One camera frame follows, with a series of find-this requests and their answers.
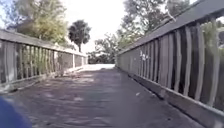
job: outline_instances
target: wooden bridge deck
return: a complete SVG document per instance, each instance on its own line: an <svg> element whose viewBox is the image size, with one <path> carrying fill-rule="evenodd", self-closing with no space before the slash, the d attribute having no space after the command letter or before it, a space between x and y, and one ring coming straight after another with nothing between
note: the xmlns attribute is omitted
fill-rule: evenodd
<svg viewBox="0 0 224 128"><path fill-rule="evenodd" d="M202 128L113 65L92 65L5 96L34 128Z"/></svg>

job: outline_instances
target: railing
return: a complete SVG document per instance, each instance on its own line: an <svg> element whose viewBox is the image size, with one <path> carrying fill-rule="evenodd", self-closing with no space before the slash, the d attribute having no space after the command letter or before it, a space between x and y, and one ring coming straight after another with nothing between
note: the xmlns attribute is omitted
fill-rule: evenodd
<svg viewBox="0 0 224 128"><path fill-rule="evenodd" d="M209 128L224 127L224 0L201 0L117 55L117 66Z"/></svg>
<svg viewBox="0 0 224 128"><path fill-rule="evenodd" d="M22 34L0 30L1 92L21 88L28 84L21 83L24 81L63 75L85 64L85 54Z"/></svg>

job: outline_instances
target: bridge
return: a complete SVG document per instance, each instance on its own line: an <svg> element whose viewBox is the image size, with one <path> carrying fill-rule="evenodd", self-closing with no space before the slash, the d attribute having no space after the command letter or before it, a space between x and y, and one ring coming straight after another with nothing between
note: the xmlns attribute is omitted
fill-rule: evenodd
<svg viewBox="0 0 224 128"><path fill-rule="evenodd" d="M223 5L198 1L121 50L116 65L0 30L2 97L34 128L223 128Z"/></svg>

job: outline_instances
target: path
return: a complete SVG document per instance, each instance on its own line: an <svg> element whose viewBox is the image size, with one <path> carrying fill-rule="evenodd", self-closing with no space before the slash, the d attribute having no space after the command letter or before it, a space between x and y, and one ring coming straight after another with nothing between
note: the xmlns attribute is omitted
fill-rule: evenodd
<svg viewBox="0 0 224 128"><path fill-rule="evenodd" d="M202 128L113 65L87 66L5 98L34 128Z"/></svg>

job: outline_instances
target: palm tree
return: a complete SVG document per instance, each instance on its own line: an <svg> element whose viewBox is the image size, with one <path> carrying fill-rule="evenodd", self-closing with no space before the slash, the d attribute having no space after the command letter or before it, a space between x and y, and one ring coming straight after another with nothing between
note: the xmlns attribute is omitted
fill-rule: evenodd
<svg viewBox="0 0 224 128"><path fill-rule="evenodd" d="M78 45L79 52L81 52L81 44L85 44L90 39L91 28L83 20L78 20L69 28L69 39Z"/></svg>

